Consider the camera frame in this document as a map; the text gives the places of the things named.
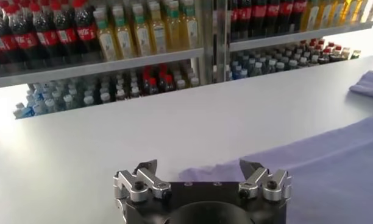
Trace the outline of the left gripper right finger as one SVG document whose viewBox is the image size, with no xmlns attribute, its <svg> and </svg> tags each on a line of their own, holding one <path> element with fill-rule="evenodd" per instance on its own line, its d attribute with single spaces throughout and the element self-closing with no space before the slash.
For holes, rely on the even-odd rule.
<svg viewBox="0 0 373 224">
<path fill-rule="evenodd" d="M 291 198 L 292 176 L 288 171 L 279 169 L 271 173 L 262 164 L 244 159 L 240 160 L 239 165 L 245 177 L 238 185 L 240 198 L 249 200 L 261 195 L 272 203 Z"/>
</svg>

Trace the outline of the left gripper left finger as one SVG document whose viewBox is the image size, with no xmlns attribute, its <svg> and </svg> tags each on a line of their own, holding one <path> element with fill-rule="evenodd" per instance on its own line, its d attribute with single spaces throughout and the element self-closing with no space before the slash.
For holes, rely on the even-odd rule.
<svg viewBox="0 0 373 224">
<path fill-rule="evenodd" d="M 159 179 L 155 173 L 157 160 L 142 162 L 133 172 L 119 170 L 113 176 L 115 200 L 131 200 L 143 203 L 153 196 L 158 200 L 169 200 L 171 197 L 171 183 Z"/>
</svg>

